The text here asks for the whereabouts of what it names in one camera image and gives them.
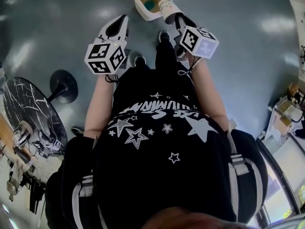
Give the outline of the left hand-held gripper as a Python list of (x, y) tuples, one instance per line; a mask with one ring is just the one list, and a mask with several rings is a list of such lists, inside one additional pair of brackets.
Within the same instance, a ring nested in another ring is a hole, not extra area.
[(101, 28), (94, 43), (88, 45), (84, 62), (93, 74), (116, 74), (126, 61), (128, 22), (129, 18), (125, 14), (114, 18)]

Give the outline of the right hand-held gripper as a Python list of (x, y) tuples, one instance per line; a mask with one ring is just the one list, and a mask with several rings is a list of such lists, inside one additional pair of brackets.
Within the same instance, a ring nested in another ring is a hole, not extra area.
[[(180, 30), (180, 18), (186, 27)], [(177, 61), (187, 61), (186, 53), (192, 56), (211, 59), (219, 45), (217, 38), (205, 28), (197, 25), (186, 15), (176, 13), (174, 23), (179, 35), (175, 37), (175, 54)]]

